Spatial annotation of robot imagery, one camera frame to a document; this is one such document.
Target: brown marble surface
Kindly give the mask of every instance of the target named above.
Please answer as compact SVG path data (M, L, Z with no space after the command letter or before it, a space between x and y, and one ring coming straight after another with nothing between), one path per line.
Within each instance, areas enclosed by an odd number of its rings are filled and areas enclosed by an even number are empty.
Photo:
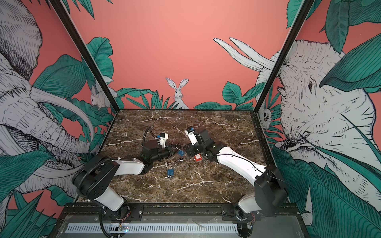
M102 152L107 156L137 156L144 131L169 134L167 143L189 143L185 129L204 127L215 141L222 141L244 157L265 165L249 112L122 110L106 139ZM148 133L147 140L152 140ZM167 178L167 169L174 177ZM253 186L232 169L206 159L179 154L155 162L145 175L115 176L110 186L128 201L136 202L237 202L254 190Z

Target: wall mural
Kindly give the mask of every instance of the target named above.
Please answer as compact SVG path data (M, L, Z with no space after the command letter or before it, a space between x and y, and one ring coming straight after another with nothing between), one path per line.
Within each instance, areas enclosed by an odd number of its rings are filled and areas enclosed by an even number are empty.
M56 220L36 210L42 193L30 202L23 194L47 189L58 206L75 201L71 178L98 153L114 114L86 63L69 55L31 85L44 32L20 0L0 0L0 9L0 237L37 238L47 236ZM99 50L105 41L96 38L90 46ZM112 64L102 66L111 78ZM76 98L86 83L93 104ZM70 135L64 118L78 123L83 135ZM9 209L11 199L17 209Z
M301 2L289 1L288 27ZM322 29L329 42L295 41L274 83L278 92L271 88L259 111L275 162L298 189L289 187L290 201L314 238L381 237L381 153L370 98L381 89L381 34L343 52L350 26L381 23L380 13L381 1L332 0ZM258 70L256 60L221 45Z

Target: tropical leaf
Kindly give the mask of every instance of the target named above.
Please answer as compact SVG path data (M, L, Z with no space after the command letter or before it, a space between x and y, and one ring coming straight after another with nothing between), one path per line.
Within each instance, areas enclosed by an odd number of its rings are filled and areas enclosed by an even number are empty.
M25 225L25 223L28 224L31 220L41 195L42 194L38 195L35 199L28 203L9 221L9 223L0 232L0 238L9 238L13 237L13 235L19 235L20 227L26 227L27 225Z
M145 107L143 104L139 103L139 102L136 102L135 100L131 99L131 98L128 98L127 97L127 100L129 100L131 103L135 104L136 106L140 107L140 108L143 108L143 109L149 109L147 107Z
M91 0L78 0L78 2L86 9L88 13L94 18L93 6L91 5Z
M122 102L122 99L120 97L116 97L115 101L117 102L119 109L124 108L124 103Z
M285 180L302 196L297 202L300 211L305 209L307 192L311 189L313 231L316 235L335 238L381 236L381 215L334 175L313 162L294 160L289 153L277 147L272 148L272 154ZM295 202L299 193L290 188L290 201Z
M270 126L270 127L268 128L268 130L269 130L269 131L277 131L277 132L283 134L283 131L281 131L280 129L278 129L278 128L276 128L276 127L273 127L273 126Z
M67 0L62 0L62 2L64 3L66 9L67 9L67 12L70 14L70 8L69 8L69 4L67 3Z
M282 124L281 121L272 121L270 126L276 126L276 125L280 125L280 124Z
M246 96L243 96L243 97L237 97L236 99L234 99L234 103L237 104L237 105L240 105L244 102L247 102L247 99L250 97L250 95L246 95Z
M274 143L274 144L278 143L278 141L273 138L266 137L266 140L267 142L270 142L270 143Z
M141 93L154 94L154 92L149 89L137 89L137 88L122 88L117 91L118 97L124 97L126 94L130 95L131 97L140 97Z
M269 107L270 107L271 97L272 97L272 85L270 87L269 93L267 94L267 100L268 100L267 105L269 105Z
M376 169L375 167L364 163L362 161L359 161L357 159L354 159L350 156L344 155L342 153L332 151L332 150L326 150L324 148L318 147L311 142L309 142L306 138L304 138L302 135L301 137L306 140L309 144L313 145L317 150L332 156L333 158L336 158L352 168L354 171L357 171L359 174L361 174L364 178L366 178L369 182L371 182L378 191L381 192L381 171Z
M96 134L91 141L89 151L92 151L97 145L101 145L104 139L103 134Z
M157 109L156 105L157 105L158 102L159 102L159 93L156 90L154 92L154 94L152 95L152 98L151 98L151 109L153 109L154 106L155 106L155 109Z
M276 101L278 100L278 97L279 97L280 93L277 93L273 99L271 100L270 104L269 104L269 107L271 107L272 105L274 105L274 103L276 103Z
M269 132L269 131L265 131L264 132L268 137L272 137L272 138L282 138L281 135L279 135L278 133L275 133L275 132Z
M163 96L160 98L157 107L155 106L156 109L161 109L163 107Z
M213 110L231 110L231 109L232 109L232 106L230 105L219 105L213 108Z
M0 201L3 201L13 189L20 186L45 161L52 158L54 158L52 154L41 150L15 156L0 156Z
M65 206L67 203L72 203L74 199L69 197L60 187L51 186L48 188L51 192L50 198L57 202L58 206Z
M363 22L381 23L381 1L364 7L361 1L349 4L349 25L355 26Z
M362 138L367 142L368 146L372 149L373 153L375 154L375 156L377 157L378 161L381 162L381 153L380 151L373 145L373 143L364 135L364 133L362 131L360 131L360 129L355 126L348 118L346 118L343 114L341 114L350 124L352 124L352 126L360 133L360 135L362 136Z
M171 97L168 97L165 102L164 102L164 105L163 105L163 109L167 109L167 105L168 105L168 101Z
M46 67L33 87L58 97L71 98L82 90L85 83L82 63L64 54L53 65Z
M92 107L95 107L95 108L98 108L98 106L93 106L83 100L79 101L78 99L76 98L68 98L67 99L69 102L71 102L72 104L74 104L75 106L77 106L79 109L81 109L90 119L91 123L92 123L92 126L99 126L99 125L103 125L103 126L107 126L106 123L102 122L102 117L96 113L94 113L94 111L91 109ZM66 109L66 108L63 108L63 107L60 107L60 106L56 106L54 105L54 107L57 109L58 112L62 113L62 115L71 120L71 121L78 121L81 125L83 125L84 123L84 120L78 116L77 114L75 114L74 112Z
M225 87L222 90L222 97L224 98L225 101L234 103L234 100L237 97L241 97L241 96L242 96L241 88L237 84L231 83L229 81L225 84Z
M82 6L83 6L83 2L90 2L90 0L78 0L78 1L82 4ZM112 75L114 74L114 66L112 64L112 60L109 58L109 56L112 55L112 47L111 47L109 39L96 37L96 38L93 38L90 41L90 43L86 44L86 46L91 56L94 58L96 65L101 71L101 74L109 78L112 78ZM95 87L95 84L96 84L95 77L93 73L91 72L89 66L87 65L86 61L83 58L82 58L82 65L85 70L87 84L89 85L89 88L91 90L91 88L93 86Z
M349 29L349 2L331 1L325 20L325 33L331 46L338 53L343 51Z
M320 83L348 92L381 86L381 34L346 54Z
M245 100L245 102L248 102L248 101L252 100L253 98L255 98L256 96L258 96L263 91L265 84L266 84L266 82L259 83L259 84L255 85L254 87L252 87L251 89L249 89L249 91L247 91L243 95L243 96L249 95L249 97Z
M234 110L253 110L253 103L246 103L246 104L241 104L239 106L236 106Z
M218 102L203 102L194 107L197 110L212 110L213 108L220 106Z
M148 103L146 96L144 96L144 94L141 91L140 91L140 95L142 97L142 100L143 100L143 103L145 104L145 106L149 108L149 103Z

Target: black metal frame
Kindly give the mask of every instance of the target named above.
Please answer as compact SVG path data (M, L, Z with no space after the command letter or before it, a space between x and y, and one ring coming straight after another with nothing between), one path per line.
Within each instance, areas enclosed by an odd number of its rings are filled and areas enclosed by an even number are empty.
M93 73L95 79L98 81L99 85L101 86L103 92L106 94L106 97L110 101L111 107L114 109L115 112L119 112L120 109L117 102L115 101L114 97L111 95L107 84L103 81L102 74L100 73L96 63L94 62L93 57L87 50L87 47L85 43L83 42L81 36L77 32L77 29L74 26L70 16L67 14L65 7L63 6L60 0L50 0L50 3L53 6L54 10L56 11L61 22L65 26L70 37L74 41L74 44L77 46L84 61L87 63L89 69Z
M231 220L233 223L247 223L238 219L229 218L229 211L234 210L232 203L129 203L131 216L127 220L141 220L142 216L221 216L223 220ZM66 216L96 216L98 217L100 207L95 203L69 203L65 206L57 223L50 233L49 238L55 238L63 224ZM299 209L295 203L284 203L275 216L295 216L305 238L309 238L307 228Z
M308 14L309 10L311 9L311 6L313 3L314 3L314 0L304 0L303 1L302 5L299 9L298 15L296 16L294 23L290 29L290 32L288 33L286 41L283 44L282 50L279 53L279 57L278 57L277 61L275 62L274 68L272 68L272 70L271 70L269 79L267 80L267 83L263 88L262 94L261 94L259 100L257 101L257 105L254 108L255 113L259 112L259 109L260 109L262 103L264 102L265 97L267 96L267 94L270 91L271 85L274 83L274 80L278 77L278 72L279 72L283 62L285 61L287 54L290 51L292 44L294 43L295 38L298 35L300 28L302 27L304 20L306 19L307 14Z

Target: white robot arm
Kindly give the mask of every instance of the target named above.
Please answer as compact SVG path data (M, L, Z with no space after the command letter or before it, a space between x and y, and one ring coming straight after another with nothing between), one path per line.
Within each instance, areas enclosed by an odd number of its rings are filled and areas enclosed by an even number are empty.
M190 143L185 146L189 156L200 153L206 159L226 165L255 187L254 193L243 196L238 202L237 205L240 208L240 211L237 211L238 217L260 210L273 214L276 207L287 197L283 177L275 166L266 168L248 160L226 144L215 142L205 129L198 131L190 126L186 129L185 134L190 140Z

